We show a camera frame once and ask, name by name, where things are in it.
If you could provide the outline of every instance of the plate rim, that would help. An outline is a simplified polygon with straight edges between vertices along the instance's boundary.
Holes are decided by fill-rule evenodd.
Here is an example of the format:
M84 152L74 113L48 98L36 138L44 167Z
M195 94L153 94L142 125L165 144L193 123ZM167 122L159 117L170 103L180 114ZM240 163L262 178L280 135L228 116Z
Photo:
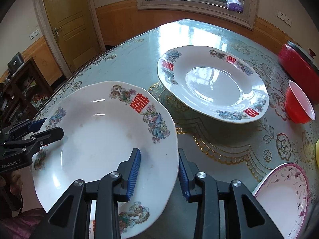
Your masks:
M296 163L283 163L283 164L280 164L278 165L276 168L274 168L270 173L268 173L262 180L261 182L256 186L256 188L254 189L254 191L252 192L253 196L256 198L256 196L258 196L258 192L260 191L260 189L266 184L266 182L269 180L269 178L272 176L272 174L274 174L276 171L279 171L281 169L283 169L284 167L288 167L288 166L291 166L291 167L295 167L297 168L301 174L304 176L305 178L305 181L306 181L306 185L307 185L307 205L306 205L306 211L305 211L305 217L302 221L302 224L300 226L300 229L298 231L298 234L296 236L295 239L298 239L300 237L300 231L302 231L306 225L305 223L305 220L306 220L306 215L308 213L308 206L309 206L309 181L307 179L307 175L306 175L306 172L304 171L304 169L296 164Z
M103 84L119 84L119 85L123 85L123 86L126 85L126 88L134 88L134 89L136 89L136 91L137 91L137 90L140 90L140 91L146 92L147 94L149 94L149 95L152 97L152 100L154 100L154 102L152 102L152 103L154 103L156 106L159 106L159 105L160 105L159 107L162 108L162 109L160 110L161 112L162 112L162 111L166 111L166 112L167 112L168 116L170 117L169 120L171 120L171 123L173 124L172 127L174 127L174 131L173 131L172 133L174 134L174 135L173 135L173 136L174 136L174 139L175 139L175 142L174 142L174 143L176 144L177 168L176 168L176 177L175 177L175 179L174 179L174 182L172 183L172 186L168 189L168 191L170 192L170 193L169 193L169 197L167 198L165 204L163 204L163 207L160 209L160 211L158 211L158 215L156 215L155 217L154 217L154 214L152 215L152 216L154 217L154 220L153 220L152 222L147 222L147 225L145 226L145 229L140 230L139 232L134 233L133 235L130 235L130 237L132 237L132 236L136 236L136 235L139 235L140 233L144 232L144 231L145 231L146 229L148 229L151 225L153 225L153 224L158 220L158 218L162 215L162 213L163 213L163 211L165 210L165 207L167 206L167 203L168 203L168 201L169 201L169 199L170 199L170 197L171 197L171 195L172 195L173 189L174 189L174 187L175 187L176 179L177 179L177 176L178 176L178 170L179 170L178 138L177 138L177 132L176 132L176 126L175 126L174 120L173 120L171 114L169 113L169 111L167 110L167 108L166 108L162 103L160 103L152 94L150 94L146 89L144 89L144 88L142 88L142 87L139 87L139 86L136 86L136 85L133 85L133 84L130 84L130 83L122 82L122 81L113 81L113 80L112 80L112 81L102 81L102 82L98 82L98 83L94 83L94 84L90 84L90 85L83 86L83 87L81 87L80 89L78 89L78 90L74 91L73 93L69 94L68 96L64 97L61 101L59 101L59 102L50 110L50 112L49 112L49 114L48 114L48 117L47 117L47 119L45 120L45 122L42 124L41 128L42 128L42 127L45 128L45 125L47 124L47 120L49 119L49 117L51 117L51 116L53 115L53 113L55 112L55 110L60 106L60 104L61 104L63 101L66 100L66 98L68 98L68 97L71 96L72 94L75 94L75 93L79 92L80 90L82 90L82 89L84 89L84 88L87 88L87 87L89 87L89 86L95 86L95 85L102 84L102 83L103 83ZM32 160L32 165L31 165L32 179L33 179L33 173L34 173L34 172L37 172L37 171L34 169L34 166L33 166L33 165L34 165L34 161ZM122 234L121 237L123 237L123 238L130 238L130 237L125 237L125 234Z
M241 63L244 63L244 64L245 64L246 66L248 66L251 70L253 70L254 73L257 74L258 78L259 78L259 79L261 80L261 82L264 84L265 90L267 91L266 85L265 85L265 83L263 82L263 80L260 78L260 76L258 75L258 73L257 73L250 65L248 65L246 62L244 62L242 59L238 58L237 56L235 56L235 55L233 55L233 54L231 54L231 53L229 53L229 52L222 51L222 50L220 50L220 49L218 49L218 48L209 47L209 46L203 46L203 45L186 45L186 46L180 46L180 47L171 48L171 49L168 49L167 51L165 51L164 54L162 54L162 55L160 56L160 58L158 59L158 61L157 61L157 76L158 76L158 78L159 78L161 84L162 84L170 93L172 93L179 101L181 101L183 104L185 104L187 107L189 107L190 109L192 109L192 110L194 110L194 111L196 111L196 112L198 112L198 113L200 113L200 114L203 114L203 115L206 115L206 116L208 116L208 117L211 117L211 118L213 118L213 119L215 119L215 120L219 120L219 121L226 122L226 123L232 123L232 124L246 124L246 123L255 122L255 121L261 119L261 118L264 116L264 114L266 113L266 111L268 110L268 107L269 107L269 94L268 94L268 91L267 91L268 102L267 102L267 100L266 100L266 105L265 105L265 107L264 107L264 112L260 112L260 114L258 115L257 118L250 118L250 119L248 119L248 120L247 120L247 119L243 119L243 120L240 120L240 121L238 121L238 122L235 122L235 121L231 121L231 120L228 120L228 119L217 118L217 117L212 116L212 115L209 115L209 114L207 114L207 113L205 113L205 112L201 112L200 110L194 109L193 107L190 107L187 102L184 102L179 96L177 96L175 93L173 93L173 92L165 85L165 82L163 82L163 81L161 80L160 75L159 75L159 72L160 72L160 67L159 67L160 64L159 64L159 62L160 62L160 60L162 59L162 57L163 57L168 51L170 51L170 50L178 49L178 48L182 48L182 47L193 47L193 46L196 46L196 47L208 47L208 48L212 48L212 49L217 49L217 50L220 51L220 52L223 52L223 53L227 53L227 54L229 54L229 55L232 55L232 56L235 57L237 60L240 60Z

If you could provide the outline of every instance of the door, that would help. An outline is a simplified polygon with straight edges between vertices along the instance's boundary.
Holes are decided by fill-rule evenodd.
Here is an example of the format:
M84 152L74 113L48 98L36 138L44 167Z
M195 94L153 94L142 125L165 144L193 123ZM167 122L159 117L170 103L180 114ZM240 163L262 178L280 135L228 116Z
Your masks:
M56 42L72 72L101 53L87 0L43 0Z

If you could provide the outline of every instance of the hand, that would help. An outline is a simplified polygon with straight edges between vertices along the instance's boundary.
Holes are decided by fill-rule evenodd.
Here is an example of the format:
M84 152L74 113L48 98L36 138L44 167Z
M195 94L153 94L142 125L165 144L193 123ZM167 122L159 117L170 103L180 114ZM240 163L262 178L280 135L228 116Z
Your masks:
M22 191L22 178L19 170L6 174L7 179L10 181L10 192L13 195L18 195ZM5 179L0 176L0 187L6 185Z

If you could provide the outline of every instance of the wooden wainscoting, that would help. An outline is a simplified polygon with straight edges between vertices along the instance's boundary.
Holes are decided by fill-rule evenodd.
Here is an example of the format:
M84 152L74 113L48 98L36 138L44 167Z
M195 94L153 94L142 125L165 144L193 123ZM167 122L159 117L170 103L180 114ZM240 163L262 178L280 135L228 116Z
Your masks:
M192 19L217 25L239 33L278 54L281 47L292 40L283 31L257 17L254 30L216 17L176 10L138 10L136 0L125 0L96 8L105 45L116 46L127 39L160 25Z
M25 57L25 61L33 57L49 85L52 85L60 76L62 76L62 71L56 63L44 36L32 43L22 52L22 55ZM6 70L0 78L0 82L3 82L7 76L8 71Z

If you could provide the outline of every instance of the door frame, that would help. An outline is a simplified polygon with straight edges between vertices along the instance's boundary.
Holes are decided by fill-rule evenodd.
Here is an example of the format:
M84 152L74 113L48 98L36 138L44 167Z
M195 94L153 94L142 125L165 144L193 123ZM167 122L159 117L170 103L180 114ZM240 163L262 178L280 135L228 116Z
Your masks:
M47 17L47 12L44 8L44 2L43 0L32 0L33 1L33 6L35 10L35 14L39 23L39 27L41 29L42 34L44 35L45 39L47 40L47 43L50 47L50 50L53 54L53 57L55 58L56 62L58 63L61 71L65 75L65 77L68 79L72 76L72 72L65 61L63 54L55 40L55 37L53 36L53 32L51 30L51 25L49 23L49 19ZM98 38L98 44L101 48L102 52L106 51L103 37L102 37L102 32L98 23L98 18L96 15L96 10L95 10L95 5L94 5L94 0L87 0L87 3L89 5L89 10L91 14L91 18L93 21L94 29L96 36Z

